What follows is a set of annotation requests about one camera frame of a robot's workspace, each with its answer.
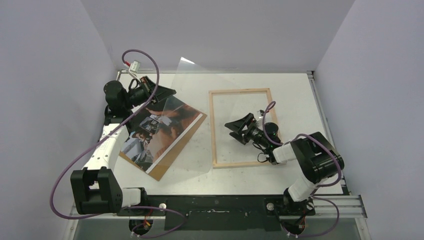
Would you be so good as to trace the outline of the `printed colour photo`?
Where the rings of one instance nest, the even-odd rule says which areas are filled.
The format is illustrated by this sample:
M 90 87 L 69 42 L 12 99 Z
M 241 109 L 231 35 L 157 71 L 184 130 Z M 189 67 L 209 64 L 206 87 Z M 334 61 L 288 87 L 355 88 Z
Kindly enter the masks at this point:
M 204 116 L 174 96 L 150 103 L 132 118 L 132 129 L 120 152 L 150 173 Z

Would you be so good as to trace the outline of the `light wooden picture frame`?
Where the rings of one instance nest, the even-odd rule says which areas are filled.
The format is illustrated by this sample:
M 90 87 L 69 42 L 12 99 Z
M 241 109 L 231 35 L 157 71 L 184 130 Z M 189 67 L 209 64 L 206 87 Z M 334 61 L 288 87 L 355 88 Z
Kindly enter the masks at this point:
M 209 124 L 211 135 L 211 153 L 212 153 L 212 168 L 213 169 L 230 169 L 265 166 L 265 162 L 250 161 L 250 162 L 235 162 L 235 163 L 218 163 L 217 159 L 217 143 L 216 143 L 216 126 L 213 97 L 215 95 L 243 95 L 243 94 L 266 94 L 267 101 L 270 103 L 273 98 L 270 88 L 245 88 L 245 89 L 220 89 L 209 90 Z

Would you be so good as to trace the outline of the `clear plastic sheet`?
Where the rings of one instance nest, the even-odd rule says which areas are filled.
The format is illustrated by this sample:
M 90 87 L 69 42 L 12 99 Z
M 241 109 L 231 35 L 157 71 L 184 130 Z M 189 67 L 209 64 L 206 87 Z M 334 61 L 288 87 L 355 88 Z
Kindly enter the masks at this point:
M 238 85 L 181 57 L 170 88 L 176 94 L 161 101 L 163 107 L 156 115 L 162 123 L 148 145 L 154 160 L 146 173 L 156 180 L 174 165 L 189 142 L 210 137 L 210 91 L 232 90 Z

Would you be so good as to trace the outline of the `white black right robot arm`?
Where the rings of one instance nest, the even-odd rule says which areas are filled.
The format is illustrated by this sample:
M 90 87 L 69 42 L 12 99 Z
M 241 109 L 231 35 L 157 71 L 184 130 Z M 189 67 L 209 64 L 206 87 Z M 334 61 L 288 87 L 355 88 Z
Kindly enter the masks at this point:
M 292 141 L 282 143 L 278 137 L 278 125 L 274 122 L 259 123 L 252 113 L 224 126 L 239 143 L 246 145 L 252 142 L 272 165 L 298 162 L 300 176 L 284 191 L 282 197 L 282 209 L 290 215 L 305 210 L 312 195 L 319 188 L 327 187 L 327 179 L 336 176 L 335 183 L 338 183 L 342 178 L 344 161 L 321 132 L 301 134 Z

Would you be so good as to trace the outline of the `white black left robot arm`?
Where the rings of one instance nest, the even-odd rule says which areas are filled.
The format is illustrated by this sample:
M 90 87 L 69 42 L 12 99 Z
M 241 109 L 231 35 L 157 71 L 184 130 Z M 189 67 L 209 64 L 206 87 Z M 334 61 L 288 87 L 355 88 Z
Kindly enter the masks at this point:
M 143 76 L 132 79 L 128 88 L 118 80 L 109 81 L 103 91 L 107 105 L 99 145 L 83 168 L 70 175 L 76 210 L 80 215 L 99 215 L 119 213 L 129 207 L 141 216 L 149 210 L 145 189 L 120 187 L 113 170 L 133 127 L 133 108 L 164 102 L 176 90 Z

